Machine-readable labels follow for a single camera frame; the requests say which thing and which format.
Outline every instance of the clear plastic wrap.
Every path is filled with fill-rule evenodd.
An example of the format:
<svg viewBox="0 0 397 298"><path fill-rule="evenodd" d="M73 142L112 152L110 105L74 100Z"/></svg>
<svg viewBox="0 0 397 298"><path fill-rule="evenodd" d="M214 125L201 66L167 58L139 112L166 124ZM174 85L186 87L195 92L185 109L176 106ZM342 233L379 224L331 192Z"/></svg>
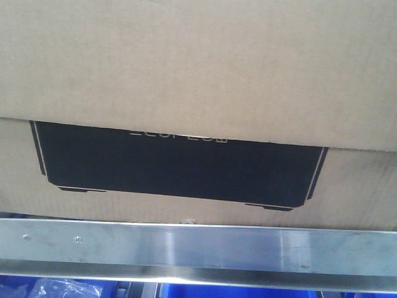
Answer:
<svg viewBox="0 0 397 298"><path fill-rule="evenodd" d="M16 289L0 284L1 298L25 298L27 295L27 286L20 286Z"/></svg>
<svg viewBox="0 0 397 298"><path fill-rule="evenodd" d="M102 288L72 279L39 279L28 298L100 298Z"/></svg>

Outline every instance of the corrugated cardboard surface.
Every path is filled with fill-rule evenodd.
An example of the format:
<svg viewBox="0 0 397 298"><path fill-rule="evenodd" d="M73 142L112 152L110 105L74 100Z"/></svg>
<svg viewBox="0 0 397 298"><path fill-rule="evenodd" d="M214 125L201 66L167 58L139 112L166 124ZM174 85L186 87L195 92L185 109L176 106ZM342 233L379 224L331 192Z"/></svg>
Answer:
<svg viewBox="0 0 397 298"><path fill-rule="evenodd" d="M330 149L314 196L290 212L128 192L68 192L40 172L27 121L0 119L2 211L127 222L397 228L397 153Z"/></svg>

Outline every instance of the blue bin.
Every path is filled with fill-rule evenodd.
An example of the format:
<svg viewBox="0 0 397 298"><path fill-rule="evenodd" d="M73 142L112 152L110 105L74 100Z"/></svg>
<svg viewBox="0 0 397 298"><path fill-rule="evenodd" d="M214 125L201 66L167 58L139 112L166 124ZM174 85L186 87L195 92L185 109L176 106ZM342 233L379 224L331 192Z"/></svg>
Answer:
<svg viewBox="0 0 397 298"><path fill-rule="evenodd" d="M161 298L317 298L315 291L164 284Z"/></svg>
<svg viewBox="0 0 397 298"><path fill-rule="evenodd" d="M27 285L27 293L29 294L39 278L29 278L25 276L0 276L0 284L16 289L20 286ZM76 279L79 282L92 284L93 286L102 287L100 298L113 298L116 291L117 282L115 281L96 281L91 279Z"/></svg>

